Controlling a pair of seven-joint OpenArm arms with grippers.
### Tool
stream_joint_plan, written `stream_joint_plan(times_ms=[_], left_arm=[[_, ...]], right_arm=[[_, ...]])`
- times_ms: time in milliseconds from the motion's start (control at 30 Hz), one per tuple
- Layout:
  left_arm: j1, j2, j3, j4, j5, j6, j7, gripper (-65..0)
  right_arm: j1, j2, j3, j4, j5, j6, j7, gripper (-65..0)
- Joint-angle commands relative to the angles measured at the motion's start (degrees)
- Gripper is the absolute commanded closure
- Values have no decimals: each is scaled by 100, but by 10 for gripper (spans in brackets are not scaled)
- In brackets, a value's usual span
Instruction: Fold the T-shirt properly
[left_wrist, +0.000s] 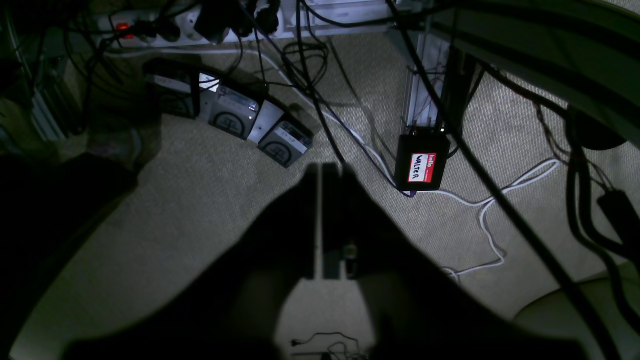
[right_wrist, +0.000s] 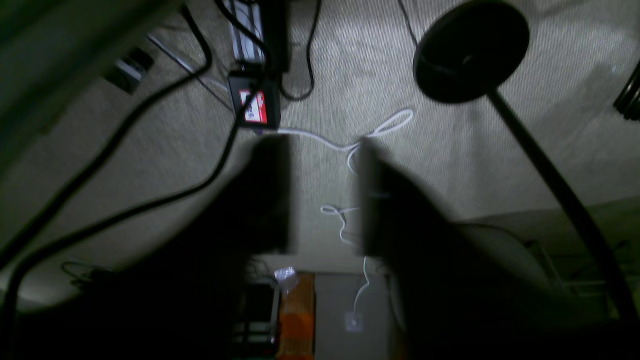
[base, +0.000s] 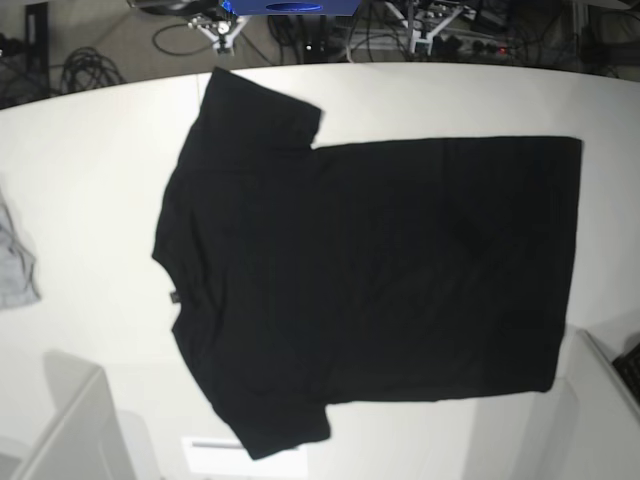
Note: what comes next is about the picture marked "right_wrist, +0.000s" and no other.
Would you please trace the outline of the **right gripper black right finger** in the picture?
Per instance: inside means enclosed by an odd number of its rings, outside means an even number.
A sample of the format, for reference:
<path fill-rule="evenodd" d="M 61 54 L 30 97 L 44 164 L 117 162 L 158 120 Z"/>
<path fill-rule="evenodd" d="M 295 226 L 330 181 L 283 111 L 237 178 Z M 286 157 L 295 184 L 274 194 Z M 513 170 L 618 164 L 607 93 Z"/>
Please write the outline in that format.
<path fill-rule="evenodd" d="M 359 146 L 356 190 L 365 255 L 407 261 L 451 234 L 450 221 L 430 193 L 392 164 L 372 139 L 362 139 Z"/>

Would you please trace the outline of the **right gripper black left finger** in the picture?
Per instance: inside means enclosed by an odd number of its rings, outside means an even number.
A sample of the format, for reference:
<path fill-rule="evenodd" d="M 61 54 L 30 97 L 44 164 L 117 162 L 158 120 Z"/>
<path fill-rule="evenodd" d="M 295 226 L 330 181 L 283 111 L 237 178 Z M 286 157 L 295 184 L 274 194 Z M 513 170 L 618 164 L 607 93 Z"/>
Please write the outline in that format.
<path fill-rule="evenodd" d="M 290 137 L 266 136 L 202 212 L 199 234 L 227 249 L 280 253 L 288 248 L 290 219 Z"/>

